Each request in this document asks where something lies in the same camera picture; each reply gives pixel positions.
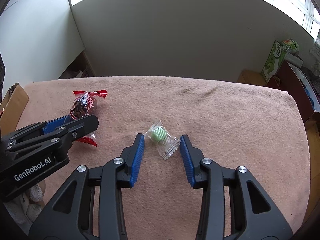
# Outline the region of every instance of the green candy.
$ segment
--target green candy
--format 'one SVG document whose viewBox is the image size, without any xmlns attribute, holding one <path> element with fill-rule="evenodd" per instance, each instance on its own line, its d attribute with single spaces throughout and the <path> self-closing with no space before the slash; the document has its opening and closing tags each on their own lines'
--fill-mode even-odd
<svg viewBox="0 0 320 240">
<path fill-rule="evenodd" d="M 151 137 L 155 141 L 160 142 L 167 138 L 167 133 L 162 127 L 158 126 L 155 130 L 152 131 Z"/>
</svg>

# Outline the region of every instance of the white board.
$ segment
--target white board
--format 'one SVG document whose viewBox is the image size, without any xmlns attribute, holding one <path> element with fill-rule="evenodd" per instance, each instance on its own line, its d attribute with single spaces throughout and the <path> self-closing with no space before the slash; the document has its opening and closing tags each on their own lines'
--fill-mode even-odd
<svg viewBox="0 0 320 240">
<path fill-rule="evenodd" d="M 3 94 L 14 83 L 57 79 L 84 50 L 68 0 L 19 0 L 0 16 Z"/>
</svg>

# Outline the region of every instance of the tissue box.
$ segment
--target tissue box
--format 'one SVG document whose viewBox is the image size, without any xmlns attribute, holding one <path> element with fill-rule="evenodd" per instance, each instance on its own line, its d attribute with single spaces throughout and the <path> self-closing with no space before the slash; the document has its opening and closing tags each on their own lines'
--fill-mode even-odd
<svg viewBox="0 0 320 240">
<path fill-rule="evenodd" d="M 0 104 L 0 128 L 2 135 L 16 130 L 20 116 L 28 101 L 29 97 L 19 83 L 15 83 L 7 91 Z"/>
<path fill-rule="evenodd" d="M 282 49 L 282 45 L 280 42 L 275 41 L 273 43 L 267 62 L 265 63 L 261 71 L 261 75 L 265 79 L 266 83 L 269 82 L 272 75 L 275 75 L 278 72 L 278 69 L 284 61 L 286 53 L 287 52 Z"/>
</svg>

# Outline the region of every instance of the white wall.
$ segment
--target white wall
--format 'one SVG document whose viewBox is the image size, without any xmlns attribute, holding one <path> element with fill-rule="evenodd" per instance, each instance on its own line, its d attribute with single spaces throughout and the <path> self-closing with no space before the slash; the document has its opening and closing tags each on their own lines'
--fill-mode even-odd
<svg viewBox="0 0 320 240">
<path fill-rule="evenodd" d="M 274 40 L 313 38 L 263 0 L 83 0 L 72 6 L 97 75 L 170 75 L 234 82 L 261 71 Z"/>
<path fill-rule="evenodd" d="M 10 86 L 57 79 L 84 50 L 68 0 L 19 0 L 0 16 L 3 95 Z"/>
</svg>

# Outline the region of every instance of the cardboard box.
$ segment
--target cardboard box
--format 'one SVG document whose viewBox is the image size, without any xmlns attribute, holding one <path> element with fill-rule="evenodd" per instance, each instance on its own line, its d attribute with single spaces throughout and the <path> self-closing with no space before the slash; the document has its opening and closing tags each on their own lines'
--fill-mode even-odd
<svg viewBox="0 0 320 240">
<path fill-rule="evenodd" d="M 282 62 L 284 61 L 285 54 L 287 52 L 282 49 L 280 42 L 275 41 L 270 51 L 269 57 L 261 71 L 261 75 L 265 79 L 266 83 L 269 82 L 273 75 L 276 75 Z"/>
<path fill-rule="evenodd" d="M 241 72 L 240 76 L 238 77 L 237 83 L 261 87 L 264 87 L 267 84 L 260 73 L 246 69 Z"/>
<path fill-rule="evenodd" d="M 0 129 L 5 135 L 16 130 L 21 114 L 29 101 L 27 93 L 15 83 L 6 93 L 0 105 Z"/>
</svg>

